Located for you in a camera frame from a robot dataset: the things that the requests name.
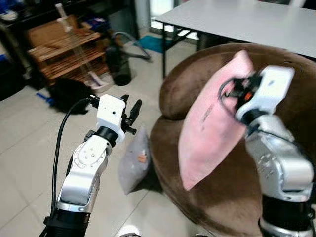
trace white table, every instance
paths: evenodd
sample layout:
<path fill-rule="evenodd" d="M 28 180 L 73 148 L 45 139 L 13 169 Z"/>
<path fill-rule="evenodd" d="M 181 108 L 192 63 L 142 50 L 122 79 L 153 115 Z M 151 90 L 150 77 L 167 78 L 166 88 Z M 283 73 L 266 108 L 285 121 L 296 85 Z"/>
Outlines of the white table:
<path fill-rule="evenodd" d="M 165 25 L 284 48 L 316 58 L 314 10 L 257 0 L 190 0 L 156 20 L 163 23 L 163 76 L 166 51 L 184 38 L 166 46 Z"/>

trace pink pillow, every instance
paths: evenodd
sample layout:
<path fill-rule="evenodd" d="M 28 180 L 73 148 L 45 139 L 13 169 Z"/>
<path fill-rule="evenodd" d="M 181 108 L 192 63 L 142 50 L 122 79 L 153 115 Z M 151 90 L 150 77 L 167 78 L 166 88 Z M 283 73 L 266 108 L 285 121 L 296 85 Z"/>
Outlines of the pink pillow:
<path fill-rule="evenodd" d="M 253 66 L 242 50 L 218 70 L 188 112 L 179 140 L 179 165 L 183 186 L 190 190 L 209 175 L 229 154 L 245 133 L 245 126 L 236 122 L 220 104 L 220 86 L 232 77 L 246 77 Z M 231 90 L 232 83 L 224 91 Z M 225 98 L 225 105 L 234 112 L 235 98 Z"/>

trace brown upholstery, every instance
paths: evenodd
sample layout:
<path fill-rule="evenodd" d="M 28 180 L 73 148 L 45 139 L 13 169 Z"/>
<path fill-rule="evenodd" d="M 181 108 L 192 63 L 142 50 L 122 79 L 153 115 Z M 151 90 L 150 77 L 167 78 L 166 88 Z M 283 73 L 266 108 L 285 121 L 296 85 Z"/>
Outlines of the brown upholstery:
<path fill-rule="evenodd" d="M 240 141 L 215 171 L 185 191 L 179 173 L 178 139 L 183 119 L 210 77 L 235 53 L 247 50 L 255 70 L 267 65 L 293 67 L 287 97 L 276 114 L 315 159 L 316 64 L 286 50 L 234 43 L 212 47 L 182 61 L 165 79 L 160 92 L 162 116 L 151 142 L 156 173 L 164 191 L 194 222 L 223 235 L 258 236 L 261 192 L 252 158 Z"/>

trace plastic bag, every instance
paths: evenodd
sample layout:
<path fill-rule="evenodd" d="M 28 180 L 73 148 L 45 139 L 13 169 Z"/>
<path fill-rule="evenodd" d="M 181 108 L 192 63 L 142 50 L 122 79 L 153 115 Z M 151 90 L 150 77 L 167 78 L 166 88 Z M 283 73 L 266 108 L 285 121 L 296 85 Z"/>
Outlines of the plastic bag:
<path fill-rule="evenodd" d="M 148 136 L 142 125 L 118 166 L 118 179 L 126 195 L 147 175 L 151 164 L 150 154 Z"/>

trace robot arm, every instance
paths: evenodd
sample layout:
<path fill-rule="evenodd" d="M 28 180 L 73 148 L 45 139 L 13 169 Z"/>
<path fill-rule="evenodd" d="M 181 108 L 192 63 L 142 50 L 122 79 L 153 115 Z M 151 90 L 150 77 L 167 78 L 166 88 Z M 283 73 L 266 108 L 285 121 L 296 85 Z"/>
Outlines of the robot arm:
<path fill-rule="evenodd" d="M 64 180 L 56 208 L 52 216 L 46 217 L 47 237 L 83 237 L 100 186 L 100 176 L 107 167 L 108 158 L 116 143 L 123 142 L 125 132 L 132 134 L 142 101 L 138 100 L 131 116 L 125 114 L 128 95 L 116 98 L 104 95 L 94 97 L 98 108 L 97 132 L 89 133 L 72 156 L 71 168 Z"/>
<path fill-rule="evenodd" d="M 263 194 L 259 225 L 265 237 L 311 237 L 314 167 L 294 143 L 276 106 L 286 96 L 293 69 L 268 66 L 239 83 L 236 119 L 248 126 L 246 149 L 253 157 Z"/>

